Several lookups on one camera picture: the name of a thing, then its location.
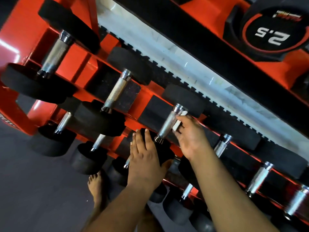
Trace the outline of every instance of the forearm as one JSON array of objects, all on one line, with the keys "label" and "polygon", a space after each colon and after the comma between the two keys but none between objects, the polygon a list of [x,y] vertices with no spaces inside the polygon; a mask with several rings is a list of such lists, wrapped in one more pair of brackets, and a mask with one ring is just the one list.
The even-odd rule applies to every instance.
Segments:
[{"label": "forearm", "polygon": [[214,151],[207,152],[196,155],[191,165],[217,232],[277,232],[240,189]]},{"label": "forearm", "polygon": [[127,186],[86,232],[134,231],[151,193],[143,188]]}]

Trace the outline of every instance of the person's left hand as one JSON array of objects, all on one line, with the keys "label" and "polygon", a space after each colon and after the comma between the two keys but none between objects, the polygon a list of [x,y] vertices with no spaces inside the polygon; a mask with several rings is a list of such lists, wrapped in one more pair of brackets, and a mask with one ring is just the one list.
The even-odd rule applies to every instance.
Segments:
[{"label": "person's left hand", "polygon": [[168,160],[160,166],[157,150],[148,129],[145,130],[145,142],[140,130],[133,133],[129,158],[127,186],[142,187],[150,194],[160,185],[172,164],[172,160]]}]

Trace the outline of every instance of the person's right hand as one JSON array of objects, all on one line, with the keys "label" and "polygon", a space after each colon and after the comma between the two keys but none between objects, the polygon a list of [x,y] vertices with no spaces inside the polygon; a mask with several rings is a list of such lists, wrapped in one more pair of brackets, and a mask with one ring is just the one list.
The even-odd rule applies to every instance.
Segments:
[{"label": "person's right hand", "polygon": [[199,153],[212,150],[202,126],[191,116],[177,116],[182,122],[178,131],[173,131],[177,137],[184,156],[191,161]]}]

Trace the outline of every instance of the person's left arm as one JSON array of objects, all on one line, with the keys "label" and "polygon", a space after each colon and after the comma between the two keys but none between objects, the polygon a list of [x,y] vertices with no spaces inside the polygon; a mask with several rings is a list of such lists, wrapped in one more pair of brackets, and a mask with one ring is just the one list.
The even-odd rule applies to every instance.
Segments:
[{"label": "person's left arm", "polygon": [[152,192],[159,186],[172,161],[162,167],[149,130],[145,142],[140,131],[133,134],[130,145],[130,165],[127,187],[90,224],[86,232],[134,231]]}]

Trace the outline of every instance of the hand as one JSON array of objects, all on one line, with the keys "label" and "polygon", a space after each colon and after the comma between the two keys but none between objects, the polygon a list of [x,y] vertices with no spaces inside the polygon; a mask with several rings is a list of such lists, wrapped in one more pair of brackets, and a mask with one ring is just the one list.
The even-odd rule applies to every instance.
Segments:
[{"label": "hand", "polygon": [[205,151],[212,150],[202,126],[191,116],[177,116],[182,122],[178,131],[173,131],[177,137],[184,156],[191,161],[193,157]]},{"label": "hand", "polygon": [[160,185],[172,164],[172,160],[168,160],[160,166],[157,149],[148,129],[145,130],[145,143],[140,130],[133,133],[129,158],[127,186],[142,187],[150,194]]}]

